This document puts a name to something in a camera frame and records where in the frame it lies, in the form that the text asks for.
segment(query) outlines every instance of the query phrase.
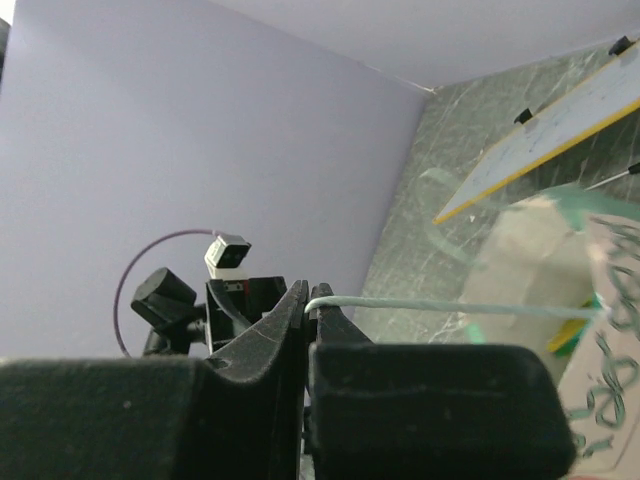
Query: white ceiling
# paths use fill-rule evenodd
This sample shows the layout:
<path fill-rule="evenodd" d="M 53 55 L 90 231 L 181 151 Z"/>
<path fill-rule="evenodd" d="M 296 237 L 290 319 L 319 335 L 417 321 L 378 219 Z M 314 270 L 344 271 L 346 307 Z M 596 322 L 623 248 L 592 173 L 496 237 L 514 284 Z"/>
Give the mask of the white ceiling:
<path fill-rule="evenodd" d="M 640 31 L 638 0 L 211 0 L 425 87 Z"/>
<path fill-rule="evenodd" d="M 0 18 L 11 24 L 13 22 L 13 10 L 16 0 L 0 0 Z"/>

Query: yellow edge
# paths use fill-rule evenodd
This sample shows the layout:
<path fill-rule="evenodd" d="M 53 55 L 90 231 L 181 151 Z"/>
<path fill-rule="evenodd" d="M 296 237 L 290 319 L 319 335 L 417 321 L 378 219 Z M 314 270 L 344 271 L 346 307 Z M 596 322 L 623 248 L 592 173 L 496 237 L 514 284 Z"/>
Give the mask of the yellow edge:
<path fill-rule="evenodd" d="M 559 99 L 557 99 L 555 102 L 552 102 L 550 105 L 548 105 L 546 108 L 542 109 L 540 112 L 538 112 L 536 115 L 539 115 L 540 113 L 551 109 L 551 107 L 553 107 L 556 103 L 560 102 L 562 99 L 564 99 L 567 95 L 569 95 L 571 92 L 573 92 L 574 90 L 580 88 L 584 83 L 587 83 L 588 81 L 590 81 L 592 78 L 594 78 L 596 75 L 598 75 L 601 71 L 603 71 L 605 68 L 609 68 L 616 60 L 620 61 L 621 58 L 623 58 L 627 53 L 629 53 L 631 50 L 637 50 L 638 47 L 640 47 L 640 42 L 636 43 L 635 46 L 627 49 L 622 55 L 618 56 L 616 59 L 607 62 L 605 65 L 603 65 L 602 67 L 600 67 L 598 70 L 596 70 L 594 73 L 592 73 L 591 75 L 589 75 L 587 78 L 585 78 L 584 80 L 582 80 L 580 83 L 578 83 L 575 87 L 573 87 L 571 89 L 570 92 L 567 92 L 566 94 L 564 94 L 562 97 L 560 97 Z M 521 177 L 522 175 L 524 175 L 525 173 L 530 172 L 531 170 L 533 170 L 536 167 L 539 167 L 540 165 L 542 165 L 543 163 L 548 162 L 549 160 L 551 160 L 553 157 L 560 155 L 562 152 L 567 151 L 568 149 L 570 149 L 571 147 L 573 147 L 574 145 L 580 143 L 582 140 L 584 140 L 587 137 L 590 137 L 591 135 L 593 135 L 596 132 L 599 132 L 600 130 L 602 130 L 603 128 L 608 127 L 609 125 L 611 125 L 612 123 L 614 123 L 615 121 L 621 119 L 622 117 L 630 114 L 631 112 L 633 112 L 634 110 L 636 110 L 637 108 L 640 107 L 640 98 L 637 99 L 635 102 L 633 102 L 630 105 L 627 105 L 625 108 L 623 108 L 622 110 L 608 116 L 607 118 L 605 118 L 604 120 L 601 120 L 600 122 L 596 123 L 594 126 L 592 126 L 591 128 L 588 128 L 587 130 L 584 130 L 580 135 L 572 138 L 571 140 L 569 140 L 568 142 L 560 145 L 559 147 L 556 147 L 555 149 L 553 149 L 551 152 L 549 152 L 546 155 L 543 155 L 542 157 L 540 157 L 539 159 L 537 159 L 535 162 L 530 163 L 529 165 L 527 165 L 525 168 L 519 170 L 518 172 L 509 175 L 507 178 L 505 178 L 504 180 L 500 181 L 499 183 L 497 183 L 496 185 L 494 185 L 493 187 L 489 188 L 488 190 L 485 190 L 483 193 L 481 193 L 480 195 L 476 196 L 475 198 L 463 203 L 462 205 L 460 205 L 459 207 L 455 208 L 454 210 L 452 210 L 451 212 L 447 213 L 446 215 L 442 215 L 440 216 L 440 214 L 438 214 L 438 216 L 436 216 L 436 218 L 433 219 L 433 223 L 435 225 L 439 225 L 442 222 L 450 219 L 451 217 L 453 217 L 454 215 L 457 215 L 458 213 L 460 213 L 462 210 L 464 210 L 467 207 L 470 207 L 471 205 L 473 205 L 474 203 L 476 203 L 478 200 L 482 200 L 483 198 L 491 195 L 492 193 L 495 193 L 496 191 L 500 190 L 502 187 L 504 187 L 505 185 L 507 185 L 508 183 L 513 182 L 516 178 Z M 496 143 L 495 145 L 493 145 L 489 151 L 487 151 L 487 153 L 484 154 L 484 156 L 478 161 L 478 165 L 480 165 L 480 163 L 489 155 L 489 153 L 491 152 L 491 150 L 493 150 L 495 147 L 497 147 L 499 144 L 506 142 L 509 137 L 511 137 L 512 135 L 515 135 L 520 129 L 524 128 L 524 125 L 519 125 L 519 128 L 516 128 L 515 130 L 513 130 L 512 132 L 510 132 L 506 137 L 504 137 L 502 140 L 500 140 L 498 143 Z M 471 171 L 471 173 L 467 176 L 467 178 L 465 178 L 465 182 L 471 178 L 471 176 L 473 175 L 473 172 L 475 171 L 475 169 L 478 167 L 478 165 L 476 165 L 476 167 Z"/>
<path fill-rule="evenodd" d="M 516 173 L 513 173 L 513 174 L 509 175 L 507 178 L 505 178 L 504 180 L 498 182 L 493 187 L 485 190 L 483 193 L 481 193 L 480 195 L 476 196 L 472 200 L 469 200 L 469 201 L 463 203 L 462 205 L 460 205 L 456 209 L 452 210 L 451 212 L 447 213 L 446 215 L 443 215 L 441 217 L 436 217 L 433 220 L 433 223 L 436 224 L 436 225 L 439 225 L 440 223 L 444 222 L 445 220 L 448 220 L 449 218 L 453 217 L 454 215 L 460 213 L 465 208 L 473 205 L 478 200 L 482 200 L 483 198 L 491 195 L 492 193 L 496 192 L 497 190 L 500 190 L 502 187 L 504 187 L 508 183 L 513 182 L 516 178 L 521 177 L 525 173 L 530 172 L 534 168 L 539 167 L 543 163 L 546 163 L 549 160 L 551 160 L 552 158 L 554 158 L 554 157 L 560 155 L 561 153 L 569 150 L 571 147 L 573 147 L 574 145 L 580 143 L 585 138 L 588 138 L 591 135 L 599 132 L 600 130 L 602 130 L 604 128 L 607 128 L 612 123 L 620 120 L 622 117 L 625 117 L 625 116 L 629 115 L 631 112 L 633 112 L 634 110 L 637 110 L 638 108 L 640 108 L 640 98 L 638 98 L 632 104 L 627 105 L 622 110 L 620 110 L 620 111 L 618 111 L 618 112 L 616 112 L 616 113 L 614 113 L 612 115 L 609 115 L 607 118 L 605 118 L 604 120 L 596 123 L 591 128 L 588 128 L 588 129 L 584 130 L 580 135 L 577 135 L 576 137 L 573 137 L 568 142 L 560 145 L 559 147 L 554 148 L 549 153 L 547 153 L 546 155 L 543 155 L 542 157 L 540 157 L 535 162 L 530 163 L 529 165 L 527 165 L 525 168 L 523 168 L 521 170 L 518 170 Z"/>

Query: black bracket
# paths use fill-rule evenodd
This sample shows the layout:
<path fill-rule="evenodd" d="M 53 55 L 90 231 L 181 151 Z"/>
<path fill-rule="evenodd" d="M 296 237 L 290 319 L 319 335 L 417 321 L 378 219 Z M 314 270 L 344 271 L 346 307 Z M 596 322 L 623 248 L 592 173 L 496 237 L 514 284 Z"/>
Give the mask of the black bracket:
<path fill-rule="evenodd" d="M 627 36 L 625 35 L 624 37 L 622 37 L 621 39 L 619 39 L 616 43 L 614 43 L 611 48 L 609 49 L 609 55 L 615 55 L 620 56 L 622 55 L 624 52 L 627 51 L 627 49 L 629 47 L 631 47 L 634 43 L 636 42 L 632 42 L 631 40 L 629 40 L 627 38 Z"/>
<path fill-rule="evenodd" d="M 522 112 L 520 112 L 520 114 L 515 118 L 515 120 L 513 121 L 513 123 L 521 123 L 522 125 L 524 125 L 525 123 L 527 123 L 529 120 L 531 120 L 533 118 L 533 113 L 531 113 L 531 110 L 529 110 L 529 108 L 525 108 Z"/>
<path fill-rule="evenodd" d="M 137 289 L 131 308 L 151 331 L 143 356 L 186 355 L 193 343 L 213 353 L 270 312 L 287 291 L 283 277 L 210 280 L 204 304 L 168 268 L 151 274 Z"/>

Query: marble wall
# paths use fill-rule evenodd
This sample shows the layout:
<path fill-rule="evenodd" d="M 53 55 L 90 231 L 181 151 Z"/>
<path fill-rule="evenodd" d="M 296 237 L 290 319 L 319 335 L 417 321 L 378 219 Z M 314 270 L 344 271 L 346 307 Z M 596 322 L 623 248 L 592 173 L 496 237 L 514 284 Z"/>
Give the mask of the marble wall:
<path fill-rule="evenodd" d="M 495 213 L 472 207 L 433 227 L 432 219 L 452 192 L 419 178 L 420 174 L 439 167 L 464 178 L 480 153 L 514 128 L 513 119 L 518 113 L 526 107 L 535 113 L 567 93 L 609 60 L 607 49 L 547 60 L 436 91 L 422 117 L 369 269 L 364 295 L 458 298 L 468 267 L 435 248 L 427 240 L 427 230 L 438 228 L 449 241 L 474 254 L 490 231 Z M 640 114 L 635 112 L 492 198 L 517 201 L 549 186 L 571 181 L 587 186 L 624 171 L 638 161 L 639 126 Z M 633 178 L 614 182 L 603 191 L 640 201 L 640 181 Z M 456 318 L 442 313 L 358 309 L 354 321 L 381 342 L 452 342 L 463 339 Z"/>

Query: paper with green drawing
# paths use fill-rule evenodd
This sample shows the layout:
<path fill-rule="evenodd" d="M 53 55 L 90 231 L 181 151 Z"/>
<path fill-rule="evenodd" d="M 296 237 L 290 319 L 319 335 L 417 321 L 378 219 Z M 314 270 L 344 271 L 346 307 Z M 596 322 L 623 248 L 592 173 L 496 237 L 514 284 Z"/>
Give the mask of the paper with green drawing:
<path fill-rule="evenodd" d="M 573 475 L 640 477 L 640 223 L 588 215 L 593 286 L 606 306 L 558 387 L 578 450 Z"/>

